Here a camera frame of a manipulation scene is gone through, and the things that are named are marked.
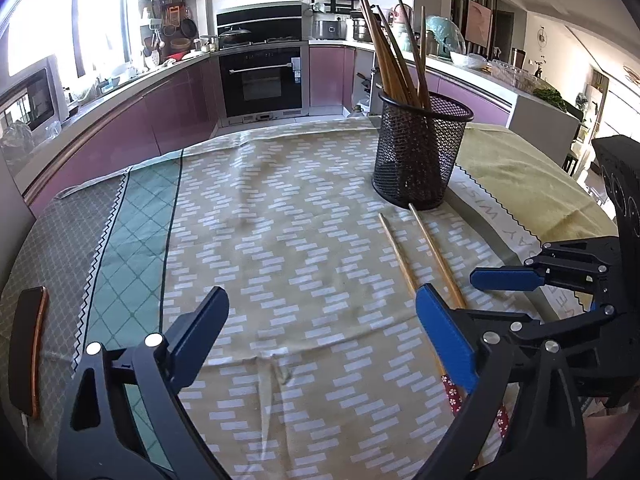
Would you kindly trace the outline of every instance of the patterned tablecloth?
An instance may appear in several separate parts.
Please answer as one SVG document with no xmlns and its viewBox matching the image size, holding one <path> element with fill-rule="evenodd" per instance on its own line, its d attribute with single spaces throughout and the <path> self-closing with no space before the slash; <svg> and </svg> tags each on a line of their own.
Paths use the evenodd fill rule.
<svg viewBox="0 0 640 480">
<path fill-rule="evenodd" d="M 61 396 L 84 346 L 138 344 L 193 311 L 214 285 L 231 311 L 198 379 L 179 395 L 209 449 L 238 478 L 410 478 L 452 421 L 383 212 L 417 279 L 449 298 L 407 211 L 373 190 L 378 133 L 366 119 L 232 134 L 63 193 L 38 220 L 0 303 L 5 355 L 15 299 L 46 285 L 36 458 L 53 474 Z M 476 266 L 517 264 L 539 240 L 463 168 L 422 213 L 469 307 L 557 319 L 573 294 L 485 294 Z M 3 407 L 6 359 L 0 359 Z M 166 464 L 139 394 L 153 460 Z M 508 410 L 514 390 L 505 398 Z M 497 428 L 483 459 L 500 444 Z"/>
</svg>

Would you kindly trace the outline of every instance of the basket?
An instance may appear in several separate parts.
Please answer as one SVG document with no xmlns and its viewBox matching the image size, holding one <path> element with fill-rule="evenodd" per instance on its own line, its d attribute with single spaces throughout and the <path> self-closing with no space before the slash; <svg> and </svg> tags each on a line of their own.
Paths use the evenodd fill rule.
<svg viewBox="0 0 640 480">
<path fill-rule="evenodd" d="M 444 199 L 466 124 L 473 112 L 444 95 L 431 94 L 431 108 L 403 105 L 381 93 L 382 126 L 372 184 L 391 204 L 433 209 Z"/>
</svg>

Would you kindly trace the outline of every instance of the window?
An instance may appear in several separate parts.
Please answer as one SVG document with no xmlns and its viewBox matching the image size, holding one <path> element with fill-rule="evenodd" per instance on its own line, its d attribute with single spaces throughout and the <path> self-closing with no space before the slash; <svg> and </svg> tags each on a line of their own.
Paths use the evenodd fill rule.
<svg viewBox="0 0 640 480">
<path fill-rule="evenodd" d="M 71 31 L 71 0 L 20 0 L 9 19 L 9 76 L 55 54 L 64 86 L 78 78 Z"/>
<path fill-rule="evenodd" d="M 125 62 L 122 0 L 78 0 L 78 33 L 85 72 L 102 77 Z"/>
<path fill-rule="evenodd" d="M 7 31 L 9 76 L 54 54 L 65 87 L 94 70 L 108 77 L 129 60 L 125 22 L 125 0 L 20 0 Z"/>
</svg>

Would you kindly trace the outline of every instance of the kitchen cabinet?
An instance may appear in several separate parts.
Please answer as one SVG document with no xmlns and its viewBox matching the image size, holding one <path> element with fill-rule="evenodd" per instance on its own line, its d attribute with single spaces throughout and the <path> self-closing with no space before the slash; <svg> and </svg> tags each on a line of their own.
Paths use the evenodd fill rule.
<svg viewBox="0 0 640 480">
<path fill-rule="evenodd" d="M 408 68 L 411 79 L 414 82 L 414 86 L 418 88 L 418 71 L 416 70 L 415 65 L 408 65 Z M 427 78 L 427 88 L 429 89 L 429 92 L 437 92 L 438 86 L 440 85 L 440 78 L 430 72 L 426 72 L 425 76 Z"/>
<path fill-rule="evenodd" d="M 342 106 L 353 112 L 353 76 L 356 65 L 356 49 L 344 49 L 344 70 L 342 72 Z"/>
<path fill-rule="evenodd" d="M 196 63 L 145 95 L 149 121 L 161 155 L 209 139 L 218 117 L 210 117 L 201 65 Z"/>
<path fill-rule="evenodd" d="M 309 48 L 309 99 L 312 108 L 343 106 L 345 50 L 342 46 Z"/>
<path fill-rule="evenodd" d="M 143 100 L 124 110 L 89 139 L 52 177 L 31 204 L 38 217 L 60 191 L 160 155 Z"/>
<path fill-rule="evenodd" d="M 475 123 L 497 124 L 498 126 L 506 126 L 509 123 L 510 113 L 508 111 L 478 94 L 462 88 L 462 86 L 441 79 L 438 93 L 451 97 L 471 108 Z"/>
<path fill-rule="evenodd" d="M 94 134 L 53 175 L 31 204 L 36 217 L 63 189 L 122 170 L 148 158 L 209 139 L 218 121 L 211 81 L 195 63 L 160 83 Z"/>
</svg>

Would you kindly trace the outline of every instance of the smartphone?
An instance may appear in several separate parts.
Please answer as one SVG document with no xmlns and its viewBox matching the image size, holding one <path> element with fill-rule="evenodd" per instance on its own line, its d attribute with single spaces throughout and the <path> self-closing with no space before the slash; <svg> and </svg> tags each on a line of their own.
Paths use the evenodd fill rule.
<svg viewBox="0 0 640 480">
<path fill-rule="evenodd" d="M 9 399 L 31 418 L 40 416 L 38 364 L 49 293 L 44 286 L 20 293 L 9 343 Z"/>
</svg>

